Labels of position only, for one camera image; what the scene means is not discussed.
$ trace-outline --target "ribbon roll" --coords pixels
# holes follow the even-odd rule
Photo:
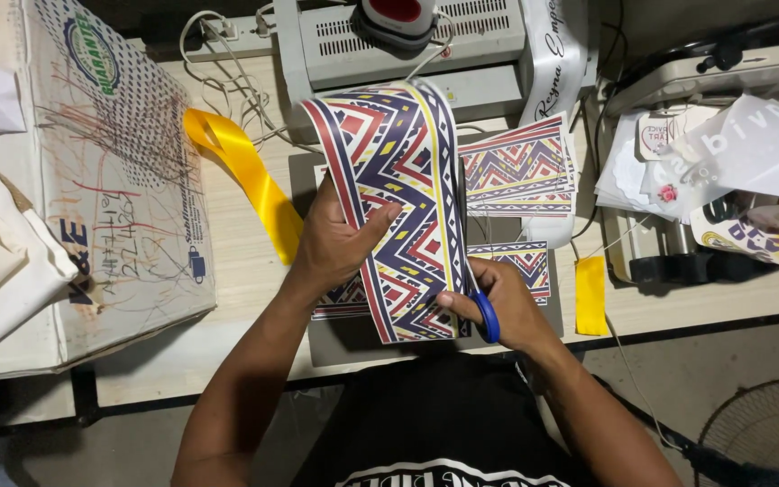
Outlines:
[[[185,112],[183,124],[196,144],[224,161],[257,211],[281,262],[290,264],[296,257],[302,218],[266,172],[248,136],[230,119],[194,108]]]
[[[576,264],[576,333],[608,335],[606,325],[606,261],[588,257]]]

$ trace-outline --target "gray cutting mat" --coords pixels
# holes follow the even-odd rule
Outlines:
[[[485,134],[460,137],[461,143],[471,143]],[[290,166],[290,185],[293,194],[293,206],[297,212],[306,216],[317,193],[314,167],[325,164],[321,154],[298,154],[288,158]],[[513,242],[521,231],[519,218],[491,217],[492,243]],[[486,229],[484,217],[467,218],[467,243],[470,245],[486,244]],[[555,269],[555,253],[548,252],[549,271],[553,278]],[[551,296],[549,304],[541,306],[546,319],[558,336],[564,336],[564,321],[561,317],[561,298],[558,293],[557,281],[551,279]],[[422,342],[395,343],[384,345],[377,336],[371,316],[356,316],[352,318],[330,318],[318,320],[308,325],[308,342],[312,351],[312,365],[325,367],[371,360],[384,360],[414,355],[443,354],[454,350],[471,350],[491,347],[483,341],[480,334],[473,330],[473,336],[456,340],[426,340]]]

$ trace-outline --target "black t-shirt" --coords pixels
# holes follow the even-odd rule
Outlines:
[[[546,433],[516,362],[420,358],[354,374],[293,485],[596,485]]]

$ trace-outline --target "blue scissors handle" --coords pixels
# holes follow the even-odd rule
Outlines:
[[[474,303],[477,303],[477,308],[480,309],[480,314],[483,316],[482,326],[477,326],[483,340],[486,343],[498,341],[498,338],[500,338],[500,326],[498,325],[498,315],[495,313],[492,302],[489,301],[489,298],[482,291],[473,290],[468,296]]]

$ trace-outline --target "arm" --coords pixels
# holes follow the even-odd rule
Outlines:
[[[672,466],[642,425],[603,389],[552,331],[510,264],[470,258],[471,266],[501,324],[500,343],[527,354],[539,367],[546,400],[561,434],[603,485],[675,487]],[[477,305],[463,294],[442,292],[438,303],[482,322]]]
[[[246,485],[320,296],[347,282],[402,208],[384,205],[361,230],[344,222],[330,179],[318,189],[279,292],[215,371],[191,411],[173,485]]]

